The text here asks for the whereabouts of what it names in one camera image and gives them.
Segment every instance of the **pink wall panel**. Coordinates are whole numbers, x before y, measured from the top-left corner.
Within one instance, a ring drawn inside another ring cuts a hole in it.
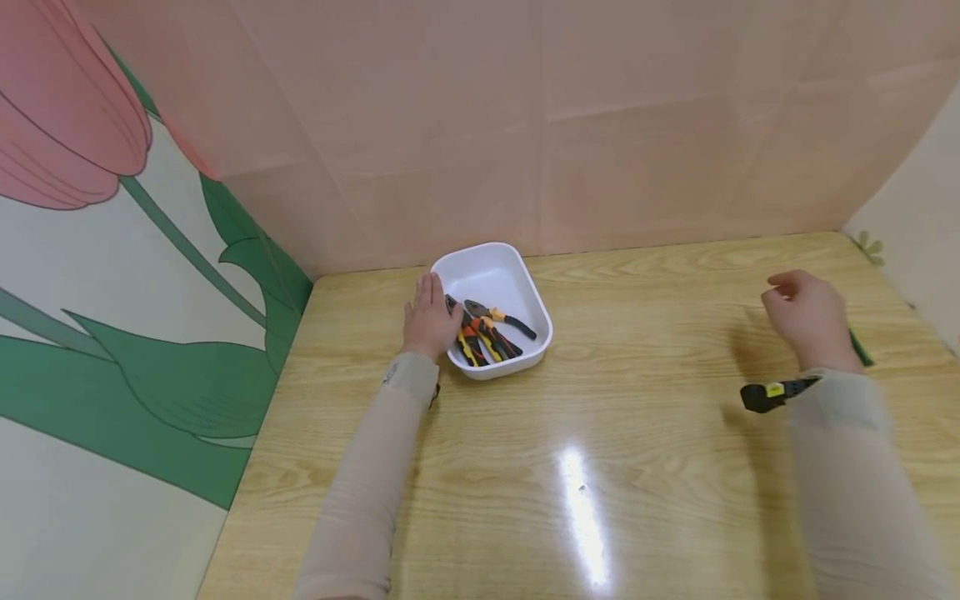
[[[838,228],[960,78],[953,0],[79,4],[313,275]]]

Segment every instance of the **orange-handled pliers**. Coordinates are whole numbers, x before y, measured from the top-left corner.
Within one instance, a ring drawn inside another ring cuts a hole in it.
[[[493,356],[493,360],[498,358],[501,360],[506,360],[508,358],[517,358],[519,355],[523,354],[523,350],[508,340],[503,336],[502,333],[497,331],[496,326],[493,324],[493,319],[488,316],[481,316],[476,313],[473,313],[469,307],[464,304],[465,314],[470,314],[473,320],[470,322],[470,326],[476,329],[477,333],[480,334],[481,339],[484,340],[484,343],[487,344],[487,348]]]
[[[449,294],[446,295],[446,309],[453,311],[457,301]],[[483,355],[483,348],[480,346],[479,334],[471,325],[469,313],[464,311],[464,320],[460,331],[457,332],[457,348],[467,359],[467,364],[471,367],[486,367],[490,364],[487,357]]]
[[[508,325],[513,325],[514,327],[519,329],[523,333],[523,335],[527,336],[531,340],[537,339],[537,332],[531,329],[530,327],[528,327],[526,323],[524,323],[517,317],[511,317],[510,315],[506,315],[500,312],[499,310],[497,310],[496,308],[487,308],[480,302],[475,302],[473,300],[464,301],[464,307],[466,308],[467,312],[469,312],[474,317],[490,317],[494,321],[500,321]]]

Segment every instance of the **green leaf decoration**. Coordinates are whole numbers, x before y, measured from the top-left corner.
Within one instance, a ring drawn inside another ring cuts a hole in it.
[[[100,342],[159,420],[208,438],[259,431],[276,384],[265,352],[226,342],[163,342],[70,316]]]
[[[247,238],[258,238],[261,234],[256,221],[237,202],[230,190],[219,181],[212,180],[200,173],[200,187],[204,192],[206,210],[217,233],[228,246]]]
[[[880,256],[880,253],[883,252],[883,242],[881,240],[874,240],[874,242],[871,243],[869,231],[860,231],[855,243],[872,264],[878,267],[886,266],[887,261],[883,259],[883,256]]]
[[[117,53],[113,52],[112,48],[109,48],[110,53],[113,55],[113,59],[117,61],[117,64],[120,65],[120,69],[123,71],[123,74],[127,76],[127,81],[130,82],[133,91],[136,93],[136,97],[140,100],[140,104],[143,105],[143,108],[149,112],[157,121],[163,123],[163,119],[160,118],[160,111],[156,109],[156,104],[154,104],[154,99],[150,97],[150,94],[147,93],[147,88],[140,84],[140,81],[133,76],[133,73],[130,69],[127,68],[127,65],[124,64],[120,57],[117,56]]]
[[[220,254],[220,262],[240,267],[260,284],[264,294],[270,294],[283,304],[290,305],[286,288],[283,287],[280,277],[274,271],[274,265],[264,251],[260,238],[248,238],[230,244]]]
[[[170,427],[108,360],[0,336],[0,417],[229,509],[250,451]]]
[[[200,174],[206,208],[227,248],[220,262],[240,267],[260,285],[267,309],[264,348],[280,373],[313,283],[297,263],[260,229],[225,185]]]
[[[310,293],[313,291],[313,281],[303,272],[294,259],[283,251],[274,240],[267,238],[267,251],[274,260],[274,265],[284,286],[290,293],[290,300],[293,308],[299,314],[303,314],[306,308],[306,302],[310,299]]]
[[[260,284],[260,289],[263,290],[263,301],[267,307],[267,333],[264,346],[267,349],[271,367],[274,372],[280,373],[290,352],[294,336],[297,334],[300,313],[290,306],[291,295],[287,293],[287,289],[275,271],[270,256],[264,252],[260,239],[245,239],[228,246],[220,255],[220,262],[237,265]],[[296,264],[293,268],[300,272]]]
[[[264,294],[263,299],[267,304],[267,336],[264,340],[267,359],[279,375],[297,335],[300,315],[271,294]]]
[[[244,436],[242,438],[204,438],[197,436],[197,439],[207,444],[221,445],[226,448],[253,448],[256,442],[256,436]]]

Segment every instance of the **hand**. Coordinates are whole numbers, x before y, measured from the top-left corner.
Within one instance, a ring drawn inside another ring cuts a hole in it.
[[[763,294],[763,306],[774,329],[796,352],[801,371],[863,372],[850,340],[846,303],[836,288],[806,271],[780,273],[767,282],[774,288]]]
[[[417,277],[414,301],[403,307],[403,348],[416,352],[434,363],[457,338],[464,318],[464,306],[457,304],[453,314],[446,310],[444,285],[436,273]]]

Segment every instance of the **white container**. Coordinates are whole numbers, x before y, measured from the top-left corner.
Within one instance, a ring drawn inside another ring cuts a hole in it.
[[[450,361],[471,379],[487,380],[530,369],[543,360],[553,339],[553,323],[540,299],[540,292],[523,264],[516,248],[503,242],[490,242],[452,252],[434,263],[444,290],[458,302],[474,300],[487,308],[517,317],[537,332],[531,340],[519,329],[497,323],[496,328],[523,354],[500,363],[490,360],[487,367],[472,367],[455,346],[447,351]]]

